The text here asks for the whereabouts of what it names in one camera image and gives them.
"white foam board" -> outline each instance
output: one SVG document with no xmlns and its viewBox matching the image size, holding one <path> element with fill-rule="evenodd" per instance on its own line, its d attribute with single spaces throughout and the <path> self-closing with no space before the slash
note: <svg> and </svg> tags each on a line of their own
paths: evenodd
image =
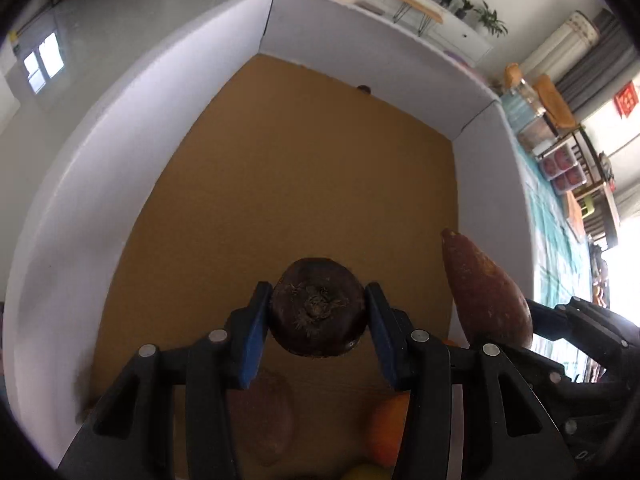
<svg viewBox="0 0 640 480">
<path fill-rule="evenodd" d="M 260 52 L 367 85 L 450 140 L 497 99 L 427 41 L 335 0 L 273 0 Z"/>
<path fill-rule="evenodd" d="M 458 181 L 458 229 L 501 266 L 527 298 L 534 292 L 535 244 L 516 139 L 494 103 L 453 141 Z M 465 344 L 456 309 L 449 336 Z"/>
<path fill-rule="evenodd" d="M 104 301 L 156 180 L 215 94 L 258 52 L 272 0 L 231 0 L 134 63 L 47 174 L 10 273 L 4 366 L 12 412 L 57 466 L 78 430 Z"/>
</svg>

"yellow fruit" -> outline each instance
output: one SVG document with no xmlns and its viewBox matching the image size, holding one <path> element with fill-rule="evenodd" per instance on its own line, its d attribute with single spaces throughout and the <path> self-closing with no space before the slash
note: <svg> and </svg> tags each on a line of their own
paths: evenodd
<svg viewBox="0 0 640 480">
<path fill-rule="evenodd" d="M 374 464 L 362 464 L 349 469 L 341 480 L 390 480 L 391 471 Z"/>
</svg>

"storage box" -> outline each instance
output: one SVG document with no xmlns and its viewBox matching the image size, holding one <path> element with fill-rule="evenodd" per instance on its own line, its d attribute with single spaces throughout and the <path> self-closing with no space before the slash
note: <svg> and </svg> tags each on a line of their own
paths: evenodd
<svg viewBox="0 0 640 480">
<path fill-rule="evenodd" d="M 566 144 L 545 155 L 538 163 L 542 175 L 547 180 L 552 180 L 577 165 L 578 160 L 574 152 Z"/>
<path fill-rule="evenodd" d="M 551 184 L 556 194 L 562 195 L 580 187 L 585 182 L 587 182 L 587 177 L 582 168 L 580 166 L 574 166 L 560 176 L 555 177 L 555 179 L 551 181 Z"/>
</svg>

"round dark fruit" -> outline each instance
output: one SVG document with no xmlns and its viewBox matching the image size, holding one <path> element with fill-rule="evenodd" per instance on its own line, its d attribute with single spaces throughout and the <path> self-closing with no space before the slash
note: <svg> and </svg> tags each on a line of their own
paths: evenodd
<svg viewBox="0 0 640 480">
<path fill-rule="evenodd" d="M 273 290 L 269 328 L 293 354 L 338 356 L 367 326 L 364 290 L 353 273 L 328 258 L 291 264 Z"/>
<path fill-rule="evenodd" d="M 280 460 L 293 441 L 296 423 L 287 380 L 260 370 L 247 390 L 227 390 L 226 403 L 236 443 L 262 465 Z"/>
</svg>

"potted plant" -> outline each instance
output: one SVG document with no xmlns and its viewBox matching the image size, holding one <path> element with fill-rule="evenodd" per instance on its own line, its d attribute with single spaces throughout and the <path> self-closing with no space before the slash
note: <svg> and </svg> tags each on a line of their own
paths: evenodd
<svg viewBox="0 0 640 480">
<path fill-rule="evenodd" d="M 466 14 L 474 8 L 474 4 L 472 4 L 469 0 L 462 0 L 462 7 L 460 7 L 456 11 L 456 18 L 459 20 L 464 20 Z"/>
<path fill-rule="evenodd" d="M 502 20 L 498 19 L 498 13 L 494 10 L 491 10 L 489 6 L 486 4 L 486 1 L 482 0 L 482 4 L 484 7 L 478 7 L 476 12 L 478 13 L 479 21 L 476 26 L 476 32 L 481 36 L 488 36 L 491 34 L 492 36 L 500 37 L 501 34 L 505 36 L 509 33 L 507 27 L 504 25 Z"/>
</svg>

